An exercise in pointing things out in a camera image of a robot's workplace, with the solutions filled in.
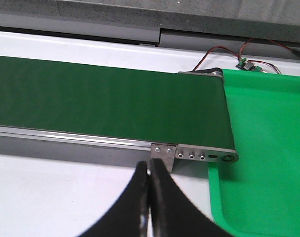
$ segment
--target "wire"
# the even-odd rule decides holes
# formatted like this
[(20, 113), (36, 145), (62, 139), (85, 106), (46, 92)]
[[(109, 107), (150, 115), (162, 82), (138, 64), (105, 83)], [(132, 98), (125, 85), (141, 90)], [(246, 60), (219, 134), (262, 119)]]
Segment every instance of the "wire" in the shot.
[(265, 64), (265, 65), (271, 67), (277, 74), (282, 74), (281, 71), (274, 64), (267, 63), (264, 61), (258, 61), (258, 60), (248, 60), (247, 62)]
[(271, 41), (272, 43), (274, 43), (274, 44), (276, 44), (276, 45), (278, 45), (278, 46), (281, 46), (281, 47), (283, 47), (283, 48), (285, 48), (285, 49), (288, 49), (288, 50), (290, 50), (291, 52), (293, 51), (292, 48), (289, 48), (289, 47), (287, 47), (286, 45), (283, 45), (283, 44), (281, 44), (281, 43), (278, 43), (278, 42), (276, 42), (276, 41), (274, 41), (274, 40), (272, 40), (272, 39), (269, 39), (269, 41)]
[[(243, 44), (242, 47), (240, 48), (240, 51), (239, 51), (239, 57), (241, 57), (242, 51), (243, 51), (243, 49), (245, 48), (245, 46), (246, 46), (250, 41), (255, 40), (255, 39), (256, 39), (256, 38), (250, 38), (250, 39), (248, 39), (247, 41), (244, 42), (244, 44)], [(291, 52), (293, 51), (293, 49), (287, 47), (286, 45), (283, 45), (283, 44), (281, 44), (281, 43), (278, 43), (278, 42), (276, 42), (276, 41), (274, 41), (274, 40), (272, 40), (272, 39), (267, 39), (267, 40), (270, 41), (270, 42), (272, 42), (272, 43), (274, 43), (274, 44), (276, 44), (276, 45), (278, 45), (278, 46), (281, 46), (281, 47), (283, 47), (283, 48), (285, 48), (285, 49), (287, 49), (287, 50), (290, 50)]]
[(207, 53), (204, 55), (204, 57), (199, 61), (199, 63), (194, 67), (193, 71), (197, 70), (197, 68), (201, 65), (201, 63), (205, 60), (205, 58), (216, 48), (221, 48), (221, 49), (224, 49), (228, 52), (230, 52), (231, 54), (233, 54), (235, 57), (238, 58), (238, 60), (242, 59), (237, 53), (233, 52), (232, 50), (228, 49), (227, 47), (224, 47), (224, 46), (215, 46), (215, 47), (212, 47), (211, 49), (209, 49), (207, 51)]

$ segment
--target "white table surface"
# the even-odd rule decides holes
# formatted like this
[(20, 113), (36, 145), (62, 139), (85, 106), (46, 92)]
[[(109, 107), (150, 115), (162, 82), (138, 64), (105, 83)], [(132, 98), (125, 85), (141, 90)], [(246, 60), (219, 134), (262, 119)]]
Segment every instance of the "white table surface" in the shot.
[[(0, 55), (175, 73), (192, 70), (204, 52), (0, 32)], [(300, 76), (299, 61), (256, 59)], [(211, 54), (202, 68), (235, 69), (236, 63), (233, 57)], [(107, 211), (133, 171), (0, 155), (0, 237), (77, 236)], [(172, 177), (212, 218), (207, 164), (177, 161)]]

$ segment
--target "green plastic tray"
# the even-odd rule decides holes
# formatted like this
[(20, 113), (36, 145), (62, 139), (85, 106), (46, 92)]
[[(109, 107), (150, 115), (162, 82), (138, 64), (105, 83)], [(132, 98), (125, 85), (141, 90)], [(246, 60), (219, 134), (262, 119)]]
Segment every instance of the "green plastic tray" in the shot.
[(209, 164), (214, 220), (237, 237), (300, 237), (300, 77), (224, 75), (240, 159)]

